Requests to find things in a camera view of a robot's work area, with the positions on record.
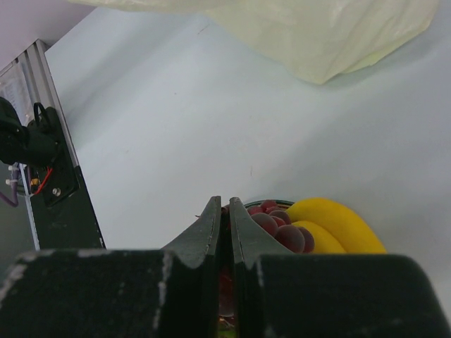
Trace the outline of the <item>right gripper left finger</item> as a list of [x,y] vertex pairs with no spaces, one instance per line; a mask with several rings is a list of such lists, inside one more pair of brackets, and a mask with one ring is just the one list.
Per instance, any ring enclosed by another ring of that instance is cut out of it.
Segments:
[[43,250],[1,286],[2,337],[216,337],[221,200],[158,250]]

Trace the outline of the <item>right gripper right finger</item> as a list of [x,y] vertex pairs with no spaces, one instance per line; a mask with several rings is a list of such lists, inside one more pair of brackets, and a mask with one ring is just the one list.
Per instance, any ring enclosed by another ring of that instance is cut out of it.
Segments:
[[295,254],[229,203],[239,337],[449,337],[421,267],[392,254]]

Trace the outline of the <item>red fake grape bunch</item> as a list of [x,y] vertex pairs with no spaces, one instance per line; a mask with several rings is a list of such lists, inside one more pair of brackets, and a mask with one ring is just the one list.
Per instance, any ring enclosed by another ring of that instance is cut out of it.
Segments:
[[[280,244],[296,254],[310,254],[315,249],[315,240],[306,227],[293,225],[287,213],[277,201],[264,200],[246,207],[251,219],[275,238]],[[233,277],[230,263],[222,263],[219,277],[220,318],[235,319],[233,304]]]

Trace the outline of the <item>yellow fake banana bunch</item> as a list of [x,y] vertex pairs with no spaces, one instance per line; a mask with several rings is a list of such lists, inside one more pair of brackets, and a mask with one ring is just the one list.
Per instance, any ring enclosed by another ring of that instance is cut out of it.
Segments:
[[373,230],[352,209],[324,198],[298,201],[287,209],[294,225],[314,236],[315,254],[384,254]]

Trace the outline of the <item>pale yellow plastic bag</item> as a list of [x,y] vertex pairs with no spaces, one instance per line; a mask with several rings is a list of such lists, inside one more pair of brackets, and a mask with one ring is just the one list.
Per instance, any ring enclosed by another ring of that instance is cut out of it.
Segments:
[[91,0],[129,12],[202,13],[301,80],[322,85],[371,66],[428,29],[439,1]]

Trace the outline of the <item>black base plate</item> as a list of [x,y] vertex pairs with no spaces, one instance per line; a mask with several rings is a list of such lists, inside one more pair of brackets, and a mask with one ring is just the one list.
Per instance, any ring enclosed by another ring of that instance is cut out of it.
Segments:
[[103,249],[105,243],[80,166],[76,165],[64,122],[53,107],[34,104],[28,127],[52,140],[57,154],[43,168],[32,168],[39,180],[30,198],[39,249]]

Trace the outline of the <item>aluminium frame rails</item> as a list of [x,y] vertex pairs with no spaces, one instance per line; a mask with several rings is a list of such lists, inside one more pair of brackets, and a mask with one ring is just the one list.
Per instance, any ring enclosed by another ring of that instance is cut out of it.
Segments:
[[[56,88],[51,77],[49,65],[45,58],[45,51],[48,46],[41,40],[37,40],[31,46],[29,46],[24,52],[22,52],[19,57],[17,57],[9,67],[4,69],[4,72],[8,72],[12,69],[21,69],[21,75],[25,79],[25,84],[27,86],[27,96],[30,98],[33,104],[41,103],[44,107],[53,107],[57,110],[59,118],[64,122],[64,130],[68,134],[68,127],[66,125],[66,120],[61,111],[61,105],[56,93]],[[75,151],[71,142],[71,149],[73,152],[73,158],[76,165],[78,165]],[[30,198],[32,195],[28,194],[25,197],[25,204],[27,206],[28,217],[30,221],[30,227],[32,230],[32,237],[37,247],[34,221],[32,218]]]

